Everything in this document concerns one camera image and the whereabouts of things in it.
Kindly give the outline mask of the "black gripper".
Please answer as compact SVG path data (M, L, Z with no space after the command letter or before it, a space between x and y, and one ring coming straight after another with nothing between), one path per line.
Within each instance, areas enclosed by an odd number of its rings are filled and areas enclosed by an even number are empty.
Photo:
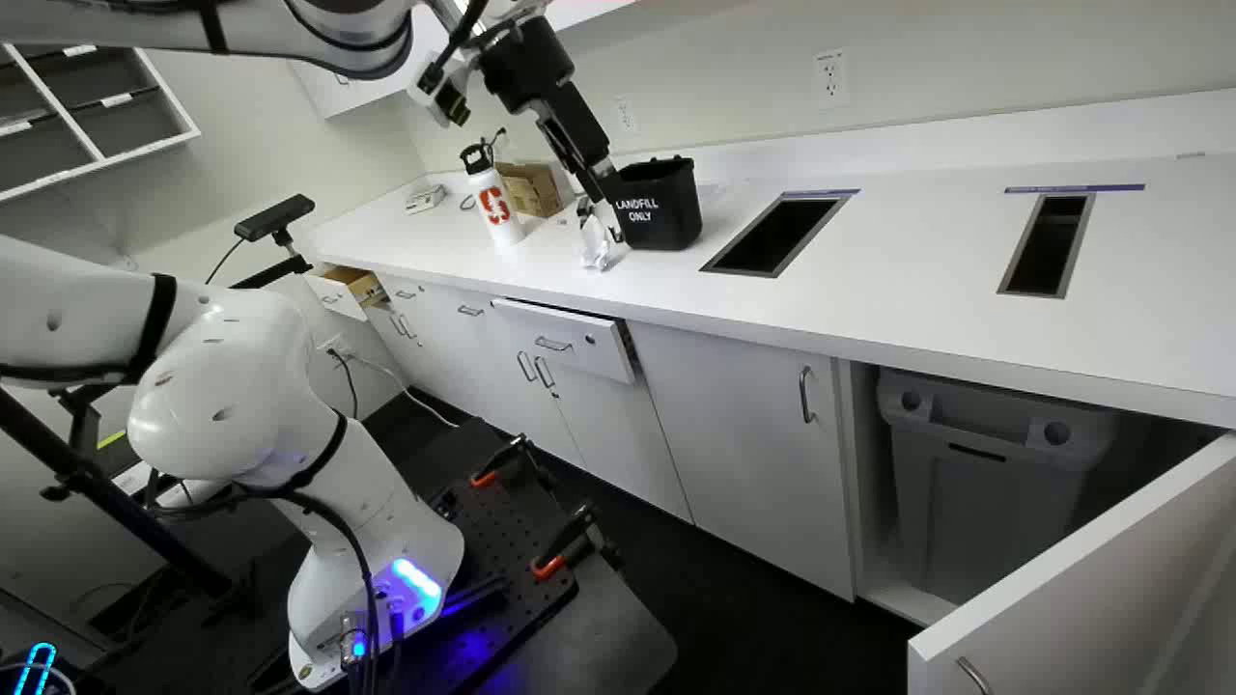
M576 62L569 59L549 20L526 20L482 56L482 84L510 114L528 114L536 119L536 129L583 191L583 216L598 229L598 236L629 249L621 216L613 207L617 175L611 162L611 139L576 89L573 75Z

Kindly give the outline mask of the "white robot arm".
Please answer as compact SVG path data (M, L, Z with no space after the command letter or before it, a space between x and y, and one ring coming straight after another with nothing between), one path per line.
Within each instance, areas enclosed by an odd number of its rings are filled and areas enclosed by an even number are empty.
M581 229L617 238L611 142L573 84L549 0L0 0L17 43L96 43L294 59L343 79L408 62L423 17L446 49L423 75L442 119L482 83L528 114L587 191ZM286 595L289 677L325 693L376 680L377 657L428 628L462 564L462 532L397 475L376 438L311 382L314 337L271 289L179 282L0 249L0 370L22 386L114 382L132 395L137 457L232 501L265 498L311 551Z

